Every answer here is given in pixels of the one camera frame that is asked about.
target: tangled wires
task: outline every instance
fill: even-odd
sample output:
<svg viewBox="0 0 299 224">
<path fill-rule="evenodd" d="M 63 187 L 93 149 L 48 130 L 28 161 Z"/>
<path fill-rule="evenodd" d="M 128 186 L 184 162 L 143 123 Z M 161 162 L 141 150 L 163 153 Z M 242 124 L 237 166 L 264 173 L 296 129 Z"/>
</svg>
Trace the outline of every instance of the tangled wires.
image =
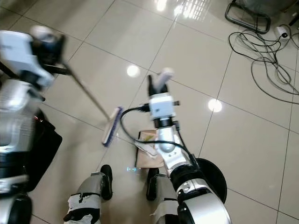
<svg viewBox="0 0 299 224">
<path fill-rule="evenodd" d="M 265 66 L 267 79 L 273 86 L 275 86 L 277 89 L 281 90 L 282 92 L 299 95 L 299 91 L 295 88 L 294 84 L 292 84 L 293 83 L 292 77 L 286 71 L 286 69 L 279 64 L 279 61 L 277 59 L 277 53 L 279 51 L 283 50 L 288 45 L 288 43 L 290 41 L 292 41 L 292 43 L 299 49 L 298 44 L 294 40 L 294 36 L 299 35 L 299 33 L 292 34 L 291 29 L 285 24 L 280 25 L 280 26 L 287 27 L 288 34 L 290 36 L 290 39 L 288 39 L 288 41 L 286 41 L 283 45 L 280 42 L 280 39 L 282 36 L 280 36 L 276 40 L 266 40 L 260 34 L 258 34 L 255 31 L 252 31 L 252 30 L 244 30 L 243 32 L 231 33 L 228 37 L 228 42 L 229 42 L 230 47 L 232 48 L 232 50 L 235 53 L 252 59 L 251 75 L 252 75 L 252 78 L 253 78 L 255 84 L 261 91 L 263 91 L 268 96 L 270 96 L 274 99 L 277 99 L 277 100 L 280 100 L 283 102 L 287 102 L 287 103 L 299 104 L 299 102 L 292 102 L 289 100 L 281 99 L 281 98 L 278 98 L 278 97 L 273 96 L 272 94 L 268 93 L 266 90 L 264 90 L 259 85 L 259 83 L 257 82 L 257 80 L 255 78 L 255 74 L 253 72 L 253 68 L 254 68 L 255 64 L 262 63 Z M 251 50 L 253 53 L 255 53 L 257 55 L 257 57 L 253 58 L 247 54 L 243 54 L 243 53 L 237 51 L 231 43 L 231 37 L 233 35 L 236 35 L 236 42 L 237 41 L 240 42 L 243 45 L 242 47 Z M 269 65 L 274 67 L 274 70 L 275 70 L 274 77 L 276 78 L 276 80 L 274 80 L 269 75 L 269 68 L 268 68 Z"/>
</svg>

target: black disc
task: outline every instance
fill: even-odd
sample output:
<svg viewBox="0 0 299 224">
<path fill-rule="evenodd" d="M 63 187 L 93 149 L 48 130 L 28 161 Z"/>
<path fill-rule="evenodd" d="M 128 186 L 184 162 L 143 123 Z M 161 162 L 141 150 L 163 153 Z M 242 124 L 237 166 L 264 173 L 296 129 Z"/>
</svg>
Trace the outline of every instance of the black disc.
<svg viewBox="0 0 299 224">
<path fill-rule="evenodd" d="M 208 184 L 212 186 L 212 190 L 214 190 L 222 202 L 225 203 L 228 189 L 223 173 L 209 160 L 202 158 L 197 158 L 196 160 L 204 173 Z"/>
</svg>

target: shiny floor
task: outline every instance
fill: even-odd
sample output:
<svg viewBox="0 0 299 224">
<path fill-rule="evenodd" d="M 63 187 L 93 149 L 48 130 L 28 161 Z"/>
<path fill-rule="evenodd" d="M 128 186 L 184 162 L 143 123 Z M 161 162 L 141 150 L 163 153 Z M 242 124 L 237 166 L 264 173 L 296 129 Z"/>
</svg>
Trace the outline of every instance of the shiny floor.
<svg viewBox="0 0 299 224">
<path fill-rule="evenodd" d="M 183 137 L 190 151 L 223 171 L 233 223 L 299 224 L 299 105 L 270 98 L 254 84 L 250 60 L 228 44 L 228 35 L 242 28 L 225 20 L 227 4 L 2 0 L 0 28 L 26 32 L 43 24 L 66 34 L 65 59 L 110 112 L 146 103 L 146 75 L 172 67 L 169 89 L 181 101 L 176 112 Z M 267 37 L 275 38 L 273 30 Z M 290 43 L 278 59 L 299 87 L 297 55 Z M 130 72 L 136 66 L 140 72 Z M 264 88 L 299 102 L 274 89 L 263 67 L 257 69 Z M 62 223 L 69 195 L 102 164 L 110 164 L 114 174 L 114 195 L 102 204 L 102 223 L 150 223 L 146 173 L 127 171 L 134 166 L 135 147 L 122 130 L 110 148 L 101 145 L 105 119 L 70 77 L 58 76 L 45 97 L 41 108 L 63 143 L 30 193 L 32 224 Z M 213 99 L 220 104 L 209 106 Z M 153 127 L 147 114 L 130 114 L 125 123 L 135 135 Z"/>
</svg>

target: power adapter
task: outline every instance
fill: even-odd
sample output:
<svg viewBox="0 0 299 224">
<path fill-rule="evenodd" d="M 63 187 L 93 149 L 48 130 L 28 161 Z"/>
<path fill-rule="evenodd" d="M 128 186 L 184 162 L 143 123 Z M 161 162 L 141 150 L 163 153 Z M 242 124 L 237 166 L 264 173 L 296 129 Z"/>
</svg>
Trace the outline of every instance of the power adapter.
<svg viewBox="0 0 299 224">
<path fill-rule="evenodd" d="M 280 38 L 280 41 L 288 41 L 290 39 L 288 31 L 284 27 L 276 27 L 274 33 L 277 38 Z"/>
</svg>

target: robot leg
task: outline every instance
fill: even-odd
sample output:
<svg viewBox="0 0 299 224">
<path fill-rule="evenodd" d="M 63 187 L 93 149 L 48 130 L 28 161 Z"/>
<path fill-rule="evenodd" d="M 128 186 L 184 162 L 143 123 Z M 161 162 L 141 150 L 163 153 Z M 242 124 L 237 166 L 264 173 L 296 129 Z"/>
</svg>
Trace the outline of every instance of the robot leg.
<svg viewBox="0 0 299 224">
<path fill-rule="evenodd" d="M 158 168 L 149 169 L 146 197 L 157 208 L 153 213 L 154 224 L 178 223 L 177 193 L 167 175 L 159 174 Z"/>
<path fill-rule="evenodd" d="M 112 197 L 112 170 L 104 165 L 100 172 L 92 173 L 84 180 L 77 193 L 69 200 L 69 211 L 65 224 L 100 224 L 101 197 Z"/>
</svg>

